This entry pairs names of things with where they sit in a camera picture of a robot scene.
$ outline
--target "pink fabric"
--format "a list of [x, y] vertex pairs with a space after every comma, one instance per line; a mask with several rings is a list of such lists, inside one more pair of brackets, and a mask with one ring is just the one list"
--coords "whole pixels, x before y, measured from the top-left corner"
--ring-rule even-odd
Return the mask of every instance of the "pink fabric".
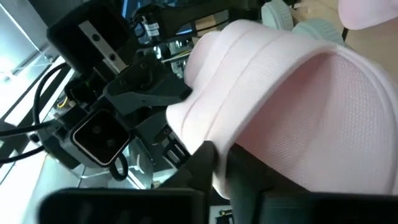
[[398, 16], [398, 0], [339, 0], [341, 22], [349, 29], [363, 29]]
[[221, 196], [235, 142], [312, 191], [396, 193], [396, 87], [356, 53], [237, 21], [203, 37], [185, 79], [167, 119], [190, 153], [216, 144]]

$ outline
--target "white object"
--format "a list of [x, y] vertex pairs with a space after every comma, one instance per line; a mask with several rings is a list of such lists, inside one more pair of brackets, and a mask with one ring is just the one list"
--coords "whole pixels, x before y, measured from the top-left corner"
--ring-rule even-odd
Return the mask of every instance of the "white object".
[[262, 23], [277, 30], [292, 30], [293, 19], [288, 5], [282, 0], [272, 0], [261, 7]]
[[294, 34], [306, 35], [315, 40], [328, 40], [341, 46], [345, 46], [341, 33], [334, 25], [324, 19], [309, 19], [298, 23], [292, 31]]

